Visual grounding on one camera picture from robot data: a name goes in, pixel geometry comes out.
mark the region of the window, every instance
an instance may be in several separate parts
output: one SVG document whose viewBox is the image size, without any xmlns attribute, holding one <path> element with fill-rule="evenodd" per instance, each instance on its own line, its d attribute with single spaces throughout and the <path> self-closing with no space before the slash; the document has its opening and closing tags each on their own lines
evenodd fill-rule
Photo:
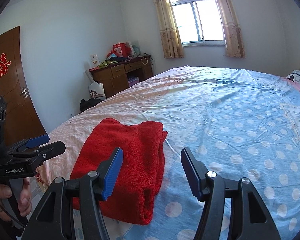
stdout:
<svg viewBox="0 0 300 240">
<path fill-rule="evenodd" d="M 216 0 L 170 0 L 183 45 L 225 44 Z"/>
</svg>

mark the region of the door handle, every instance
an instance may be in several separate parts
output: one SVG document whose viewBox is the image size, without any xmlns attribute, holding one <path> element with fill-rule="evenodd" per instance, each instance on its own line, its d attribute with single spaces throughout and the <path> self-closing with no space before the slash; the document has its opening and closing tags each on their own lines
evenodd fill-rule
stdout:
<svg viewBox="0 0 300 240">
<path fill-rule="evenodd" d="M 21 96 L 21 95 L 24 95 L 24 96 L 25 96 L 25 98 L 27 98 L 27 97 L 28 97 L 28 93 L 27 93 L 26 87 L 24 87 L 24 88 L 23 88 L 23 90 L 22 90 L 22 92 L 20 93 L 20 95 L 19 95 L 19 96 Z"/>
</svg>

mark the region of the fingernail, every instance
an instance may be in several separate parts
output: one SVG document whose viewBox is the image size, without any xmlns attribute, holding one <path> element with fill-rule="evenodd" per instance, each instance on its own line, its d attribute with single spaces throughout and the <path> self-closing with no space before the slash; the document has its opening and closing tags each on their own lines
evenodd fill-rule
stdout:
<svg viewBox="0 0 300 240">
<path fill-rule="evenodd" d="M 6 195 L 6 197 L 11 197 L 12 196 L 11 189 L 8 186 L 4 186 L 3 192 Z"/>
<path fill-rule="evenodd" d="M 22 204 L 23 206 L 26 206 L 27 203 L 28 203 L 28 200 L 27 200 L 26 198 L 24 198 L 23 200 L 21 200 L 21 204 Z"/>
</svg>

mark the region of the blue gripper pad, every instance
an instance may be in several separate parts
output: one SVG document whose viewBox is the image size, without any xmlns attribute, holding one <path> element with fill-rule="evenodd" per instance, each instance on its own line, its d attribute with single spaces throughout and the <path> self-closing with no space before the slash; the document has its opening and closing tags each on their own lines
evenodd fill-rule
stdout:
<svg viewBox="0 0 300 240">
<path fill-rule="evenodd" d="M 189 156 L 185 148 L 181 151 L 181 163 L 185 171 L 192 195 L 194 195 L 198 200 L 203 196 L 201 192 L 200 176 L 197 174 L 196 168 L 194 167 L 193 161 L 198 162 L 194 156 Z"/>
<path fill-rule="evenodd" d="M 101 193 L 103 201 L 107 200 L 107 198 L 112 194 L 115 182 L 117 181 L 117 177 L 121 169 L 122 162 L 123 162 L 123 151 L 121 148 L 119 148 L 110 164 L 108 172 L 105 175 L 103 181 L 103 190 Z"/>
<path fill-rule="evenodd" d="M 42 144 L 46 144 L 50 141 L 49 135 L 45 134 L 36 138 L 29 139 L 29 141 L 26 143 L 26 147 L 28 149 L 38 147 Z"/>
</svg>

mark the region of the red chinese character decoration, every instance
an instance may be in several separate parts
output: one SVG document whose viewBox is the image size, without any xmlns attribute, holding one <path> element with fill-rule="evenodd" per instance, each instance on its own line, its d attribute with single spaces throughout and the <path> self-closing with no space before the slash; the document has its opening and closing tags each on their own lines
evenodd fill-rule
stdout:
<svg viewBox="0 0 300 240">
<path fill-rule="evenodd" d="M 0 78 L 8 72 L 8 65 L 10 64 L 10 60 L 7 62 L 7 54 L 2 53 L 0 57 Z"/>
</svg>

